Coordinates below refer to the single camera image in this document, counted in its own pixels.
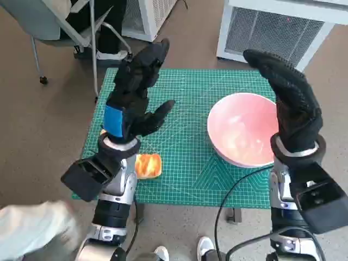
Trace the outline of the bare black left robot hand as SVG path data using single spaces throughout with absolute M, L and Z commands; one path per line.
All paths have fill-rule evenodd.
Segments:
M 112 142 L 125 144 L 138 135 L 147 136 L 165 122 L 175 101 L 168 100 L 154 112 L 149 112 L 148 88 L 157 82 L 169 48 L 169 39 L 164 38 L 143 48 L 119 66 L 114 78 L 115 87 L 104 109 L 103 127 Z

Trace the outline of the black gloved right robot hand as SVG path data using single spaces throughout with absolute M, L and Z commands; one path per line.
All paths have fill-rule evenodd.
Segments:
M 276 95 L 278 135 L 286 150 L 295 153 L 314 148 L 323 119 L 306 76 L 276 54 L 247 49 L 243 57 Z

